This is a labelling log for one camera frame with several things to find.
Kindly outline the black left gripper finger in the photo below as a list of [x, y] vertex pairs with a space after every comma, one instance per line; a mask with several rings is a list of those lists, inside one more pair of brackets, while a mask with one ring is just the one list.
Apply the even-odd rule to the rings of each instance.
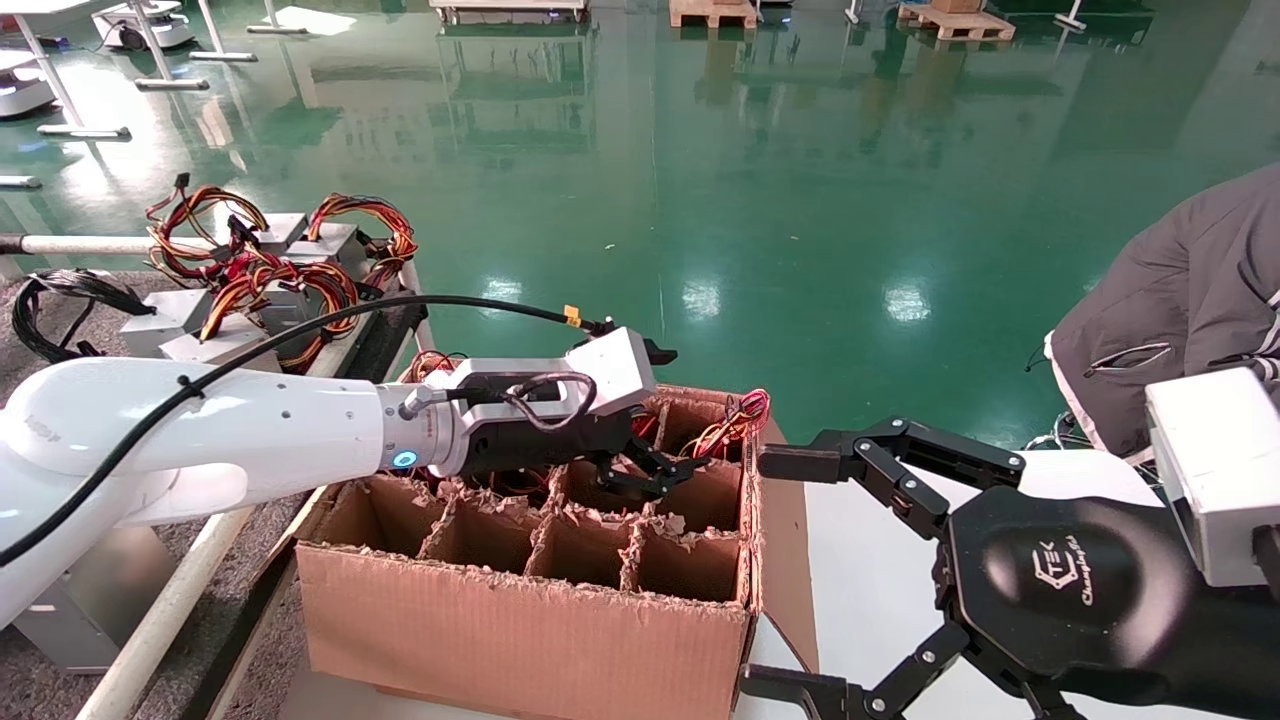
[[796, 705], [809, 719], [904, 719], [972, 642], [969, 625], [946, 621], [872, 688], [841, 676], [745, 664], [740, 669], [740, 692]]

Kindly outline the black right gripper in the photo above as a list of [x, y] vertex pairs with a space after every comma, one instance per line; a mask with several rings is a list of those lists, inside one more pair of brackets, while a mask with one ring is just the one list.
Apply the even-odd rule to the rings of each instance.
[[938, 551], [937, 607], [1007, 694], [1277, 716], [1277, 602], [1210, 585], [1164, 507], [995, 488], [950, 514]]

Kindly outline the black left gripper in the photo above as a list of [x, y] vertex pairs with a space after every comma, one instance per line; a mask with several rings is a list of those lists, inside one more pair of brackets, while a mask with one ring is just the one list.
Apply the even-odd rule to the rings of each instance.
[[[608, 415], [579, 416], [554, 433], [536, 429], [526, 418], [474, 423], [463, 441], [462, 474], [588, 461], [596, 464], [595, 483], [609, 495], [663, 498], [671, 480], [690, 480], [707, 457], [672, 457], [644, 438], [632, 438], [640, 411], [631, 405]], [[600, 464], [620, 456], [627, 443], [628, 460], [644, 473]], [[933, 541], [942, 534], [950, 503], [916, 469], [986, 491], [1016, 488], [1025, 461], [992, 445], [892, 416], [860, 430], [822, 430], [809, 445], [765, 445], [758, 466], [771, 479], [860, 486], [920, 538]]]

